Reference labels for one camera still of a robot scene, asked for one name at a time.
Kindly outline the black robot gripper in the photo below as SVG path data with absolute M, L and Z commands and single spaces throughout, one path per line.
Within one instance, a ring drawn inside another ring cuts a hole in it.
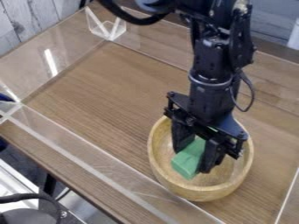
M 246 112 L 238 105 L 239 86 L 243 77 L 230 74 L 225 79 L 207 79 L 189 75 L 189 94 L 169 92 L 165 115 L 173 121 L 173 148 L 179 153 L 194 141 L 195 134 L 211 139 L 201 156 L 199 172 L 210 173 L 223 158 L 238 159 L 249 133 L 238 124 L 233 111 Z

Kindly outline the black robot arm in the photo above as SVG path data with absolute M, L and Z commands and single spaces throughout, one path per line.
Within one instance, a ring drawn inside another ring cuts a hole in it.
M 226 156 L 239 158 L 249 133 L 234 118 L 242 83 L 251 85 L 243 68 L 254 62 L 250 0 L 135 0 L 150 17 L 135 17 L 115 0 L 98 0 L 134 25 L 153 25 L 175 13 L 189 25 L 194 53 L 190 93 L 167 93 L 163 114 L 171 119 L 173 147 L 182 153 L 203 140 L 195 172 L 209 173 Z

